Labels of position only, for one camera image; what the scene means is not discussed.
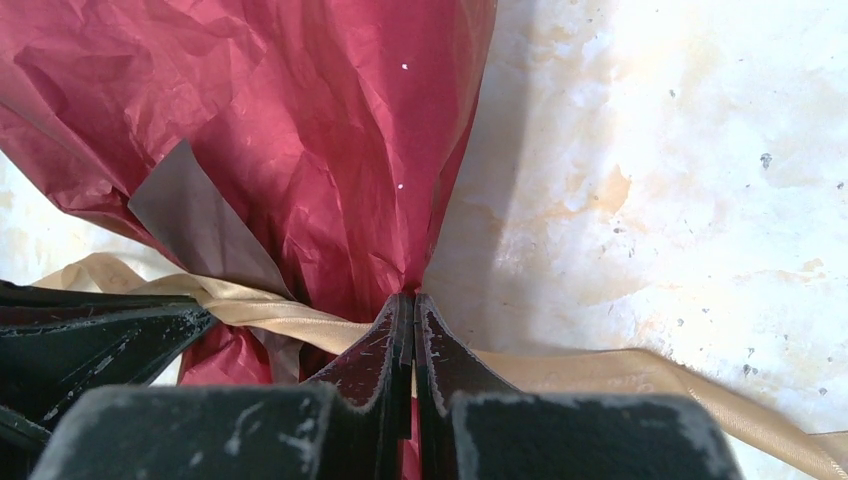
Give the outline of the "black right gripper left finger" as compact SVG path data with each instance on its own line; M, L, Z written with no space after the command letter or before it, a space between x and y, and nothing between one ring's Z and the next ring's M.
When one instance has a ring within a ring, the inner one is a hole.
M389 297L296 386L100 387L60 421L36 479L397 479L413 302Z

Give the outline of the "beige satin ribbon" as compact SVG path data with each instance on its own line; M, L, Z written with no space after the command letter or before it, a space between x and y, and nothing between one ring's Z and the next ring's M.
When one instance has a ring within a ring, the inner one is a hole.
M180 271L147 281L120 258L93 253L36 281L54 290L130 295L185 294L223 323L257 327L340 354L368 325L352 323L277 294ZM603 392L688 396L729 435L817 479L847 476L847 434L808 434L782 415L639 349L521 357L477 351L503 379L531 392Z

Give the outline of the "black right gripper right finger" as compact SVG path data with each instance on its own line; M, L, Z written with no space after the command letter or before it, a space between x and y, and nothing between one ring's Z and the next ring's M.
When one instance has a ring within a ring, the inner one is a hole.
M414 307L425 479L737 479L718 424L671 395L531 394Z

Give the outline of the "red paper bouquet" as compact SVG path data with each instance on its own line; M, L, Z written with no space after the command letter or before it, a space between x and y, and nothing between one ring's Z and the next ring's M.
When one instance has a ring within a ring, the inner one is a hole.
M168 257L132 207L182 141L300 301L417 291L465 155L493 1L5 1L1 148L61 211Z

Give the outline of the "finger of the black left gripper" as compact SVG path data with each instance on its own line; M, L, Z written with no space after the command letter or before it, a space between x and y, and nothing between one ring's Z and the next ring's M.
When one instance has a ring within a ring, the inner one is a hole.
M188 296L2 282L2 457L36 457L82 394L150 384L215 322Z

